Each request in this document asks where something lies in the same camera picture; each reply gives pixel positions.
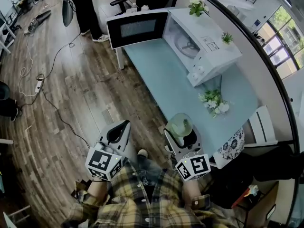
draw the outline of light blue table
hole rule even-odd
[[[223,73],[222,96],[230,102],[225,115],[213,118],[198,99],[202,85],[193,87],[188,71],[164,39],[124,47],[167,120],[187,114],[202,137],[209,157],[249,119],[257,109],[257,97],[236,65]],[[214,79],[206,83],[209,89]]]

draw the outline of white sneaker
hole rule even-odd
[[[90,32],[90,30],[88,29],[86,32],[84,32],[84,33],[80,33],[82,36],[84,36],[84,35],[86,35],[87,33],[89,33]]]
[[[148,158],[148,152],[144,149],[139,150],[137,155],[143,155],[144,157]]]
[[[106,40],[109,40],[109,36],[108,35],[102,35],[98,39],[93,39],[94,42],[104,42]]]

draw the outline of white cable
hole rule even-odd
[[[31,64],[31,66],[30,66],[30,68],[29,68],[29,70],[28,70],[27,73],[23,74],[23,73],[27,70],[25,67],[23,67],[23,68],[20,70],[20,80],[19,80],[19,83],[18,83],[19,93],[25,95],[26,97],[36,96],[36,95],[37,95],[37,93],[35,93],[34,95],[26,95],[24,92],[21,92],[21,91],[20,91],[20,82],[21,82],[21,80],[22,80],[24,77],[26,77],[26,76],[30,73],[30,71],[32,70],[33,64],[34,64],[34,61],[33,61],[33,59],[32,59],[32,56],[31,56],[31,54],[30,54],[30,51],[29,51],[29,46],[28,46],[28,43],[29,43],[29,42],[28,42],[28,41],[29,41],[29,39],[27,40],[27,48],[28,48],[29,58],[30,58],[30,60],[32,61],[32,64]]]

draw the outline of green plant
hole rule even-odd
[[[190,8],[190,15],[195,14],[199,17],[201,16],[202,11],[209,15],[209,8],[203,0],[190,0],[189,3],[188,7]]]
[[[228,32],[224,32],[222,35],[222,41],[229,45],[233,41],[233,37]]]

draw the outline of window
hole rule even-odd
[[[304,66],[304,34],[282,6],[258,32],[282,79]]]

